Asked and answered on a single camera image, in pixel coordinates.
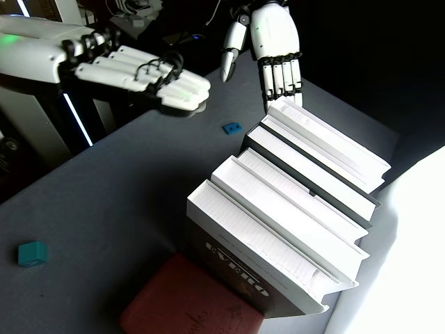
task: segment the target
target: white robotic forearm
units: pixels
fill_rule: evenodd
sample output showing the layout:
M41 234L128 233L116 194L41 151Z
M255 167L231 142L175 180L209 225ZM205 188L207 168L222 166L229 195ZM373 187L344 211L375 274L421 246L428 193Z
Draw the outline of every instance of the white robotic forearm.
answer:
M84 26L0 15L0 45L0 75L5 78L62 86L64 77L71 76L149 93L162 105L190 112L204 110L209 97L209 81L183 70L181 56L159 58L118 47L117 36Z
M250 24L252 45L264 78L266 108L281 96L302 106L297 28L287 7L281 7L275 1L269 2L254 10L251 17L246 13L240 15L230 26L222 55L221 79L228 81L232 77L235 60L243 48L247 25Z

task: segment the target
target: dark gray tabletop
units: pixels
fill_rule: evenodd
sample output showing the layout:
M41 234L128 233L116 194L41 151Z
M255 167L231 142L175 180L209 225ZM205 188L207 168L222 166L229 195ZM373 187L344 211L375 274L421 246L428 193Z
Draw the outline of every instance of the dark gray tabletop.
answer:
M229 83L192 118L146 113L0 206L0 333L122 333L118 315L181 243L186 196L264 116L257 65L238 61ZM305 82L305 107L390 159L397 134ZM239 122L243 133L222 126ZM27 241L49 263L17 266ZM336 295L328 296L333 306ZM330 313L266 320L261 333L322 333Z

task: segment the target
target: small blue object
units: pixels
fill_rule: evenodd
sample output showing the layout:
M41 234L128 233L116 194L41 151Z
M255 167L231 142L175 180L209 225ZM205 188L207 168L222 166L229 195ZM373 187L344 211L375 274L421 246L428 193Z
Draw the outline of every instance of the small blue object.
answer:
M239 123L230 123L222 127L226 134L235 134L243 131L243 127Z
M19 246L19 265L33 267L48 261L47 246L40 241L33 241Z

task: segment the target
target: green cube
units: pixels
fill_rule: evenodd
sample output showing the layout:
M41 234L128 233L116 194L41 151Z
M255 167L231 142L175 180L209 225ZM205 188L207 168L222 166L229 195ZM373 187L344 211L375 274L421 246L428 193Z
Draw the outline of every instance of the green cube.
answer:
M47 246L33 241L19 246L19 265L33 267L48 261Z

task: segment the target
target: light strip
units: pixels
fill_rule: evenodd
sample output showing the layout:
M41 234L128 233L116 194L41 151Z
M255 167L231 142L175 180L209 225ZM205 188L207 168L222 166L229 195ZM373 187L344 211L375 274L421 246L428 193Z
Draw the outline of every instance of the light strip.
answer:
M30 17L23 0L17 0L17 4L19 5L20 9L22 10L23 16Z
M79 115L77 115L76 109L72 105L70 97L68 96L68 94L65 94L65 93L63 93L63 97L65 98L65 100L67 100L68 106L70 106L71 112L74 115L74 118L76 118L77 124L79 124L79 127L81 128L83 135L85 136L85 139L88 142L88 145L92 146L92 141L91 141L87 131L85 130L85 127L83 126L81 119L79 118Z

